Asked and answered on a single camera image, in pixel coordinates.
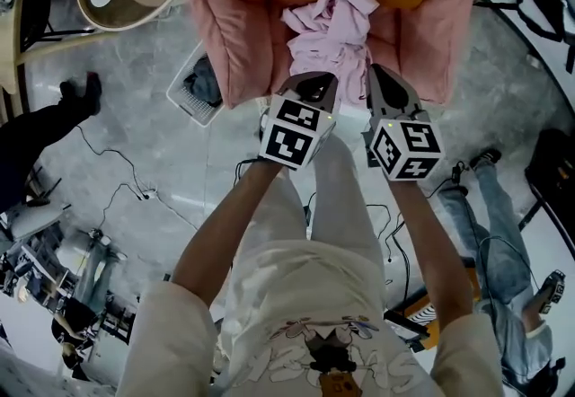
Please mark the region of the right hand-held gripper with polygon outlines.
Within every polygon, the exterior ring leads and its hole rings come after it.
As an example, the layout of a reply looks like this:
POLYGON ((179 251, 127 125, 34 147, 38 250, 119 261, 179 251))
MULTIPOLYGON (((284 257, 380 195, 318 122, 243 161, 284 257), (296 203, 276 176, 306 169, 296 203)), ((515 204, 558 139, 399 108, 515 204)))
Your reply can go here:
POLYGON ((367 108, 369 128, 363 137, 368 166, 380 167, 389 181, 428 178, 445 157, 445 147, 414 88, 387 67, 373 64, 367 75, 367 108))

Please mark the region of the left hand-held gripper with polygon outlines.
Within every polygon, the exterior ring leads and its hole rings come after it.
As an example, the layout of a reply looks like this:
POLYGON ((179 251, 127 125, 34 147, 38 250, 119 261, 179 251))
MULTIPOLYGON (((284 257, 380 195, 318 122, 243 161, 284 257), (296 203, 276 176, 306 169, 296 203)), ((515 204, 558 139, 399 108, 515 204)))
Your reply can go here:
POLYGON ((290 76, 261 119, 259 157, 292 170, 306 167, 332 133, 338 79, 329 72, 290 76))

